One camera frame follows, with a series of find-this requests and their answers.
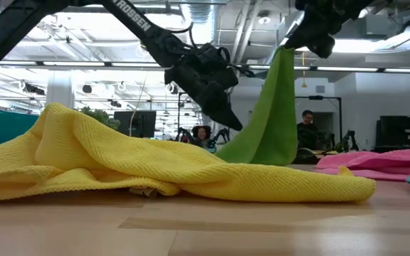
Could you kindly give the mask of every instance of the pink towel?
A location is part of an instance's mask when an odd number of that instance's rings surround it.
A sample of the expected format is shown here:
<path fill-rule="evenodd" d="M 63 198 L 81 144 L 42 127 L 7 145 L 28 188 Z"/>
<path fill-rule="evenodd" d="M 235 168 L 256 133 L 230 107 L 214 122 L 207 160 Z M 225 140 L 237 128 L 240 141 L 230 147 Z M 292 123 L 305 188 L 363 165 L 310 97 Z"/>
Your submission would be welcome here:
<path fill-rule="evenodd" d="M 324 174 L 337 174 L 339 166 L 346 166 L 355 176 L 385 181 L 405 181 L 410 175 L 410 149 L 383 154 L 355 152 L 326 156 L 316 169 Z"/>

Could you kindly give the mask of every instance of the man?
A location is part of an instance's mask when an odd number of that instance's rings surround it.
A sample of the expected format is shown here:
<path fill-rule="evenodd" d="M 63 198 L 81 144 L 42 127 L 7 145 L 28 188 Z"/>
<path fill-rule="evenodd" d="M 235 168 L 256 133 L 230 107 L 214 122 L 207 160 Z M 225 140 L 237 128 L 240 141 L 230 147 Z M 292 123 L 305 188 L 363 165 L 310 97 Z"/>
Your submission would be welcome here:
<path fill-rule="evenodd" d="M 319 129 L 312 123 L 313 113 L 305 110 L 302 113 L 303 122 L 297 124 L 298 147 L 307 149 L 319 149 L 318 132 Z"/>

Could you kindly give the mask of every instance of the desk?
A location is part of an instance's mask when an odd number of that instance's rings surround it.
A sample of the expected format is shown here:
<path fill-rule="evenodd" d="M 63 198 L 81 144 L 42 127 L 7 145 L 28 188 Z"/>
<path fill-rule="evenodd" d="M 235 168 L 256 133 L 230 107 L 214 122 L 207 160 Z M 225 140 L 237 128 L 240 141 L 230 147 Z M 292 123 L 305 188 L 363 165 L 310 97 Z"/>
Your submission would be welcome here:
<path fill-rule="evenodd" d="M 410 256 L 410 185 L 357 204 L 238 203 L 126 190 L 0 202 L 0 256 Z"/>

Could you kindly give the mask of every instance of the yellow towel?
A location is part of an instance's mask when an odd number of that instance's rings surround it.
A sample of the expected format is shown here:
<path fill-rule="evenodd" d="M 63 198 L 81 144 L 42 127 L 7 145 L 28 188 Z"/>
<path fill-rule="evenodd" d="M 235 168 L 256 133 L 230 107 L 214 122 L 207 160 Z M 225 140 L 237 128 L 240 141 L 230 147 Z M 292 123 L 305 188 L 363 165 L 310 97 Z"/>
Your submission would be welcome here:
<path fill-rule="evenodd" d="M 129 187 L 236 201 L 364 201 L 374 181 L 286 167 L 227 164 L 197 146 L 127 137 L 51 104 L 24 135 L 0 145 L 0 200 Z"/>

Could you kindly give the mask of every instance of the wooden table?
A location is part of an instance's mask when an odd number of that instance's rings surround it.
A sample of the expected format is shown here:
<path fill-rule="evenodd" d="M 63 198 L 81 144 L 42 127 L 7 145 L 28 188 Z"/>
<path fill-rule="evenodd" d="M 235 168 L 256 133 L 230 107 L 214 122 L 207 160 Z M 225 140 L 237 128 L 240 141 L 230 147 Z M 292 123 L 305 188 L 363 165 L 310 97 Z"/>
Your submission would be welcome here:
<path fill-rule="evenodd" d="M 0 255 L 410 256 L 410 185 L 378 182 L 360 205 L 34 196 L 0 202 Z"/>

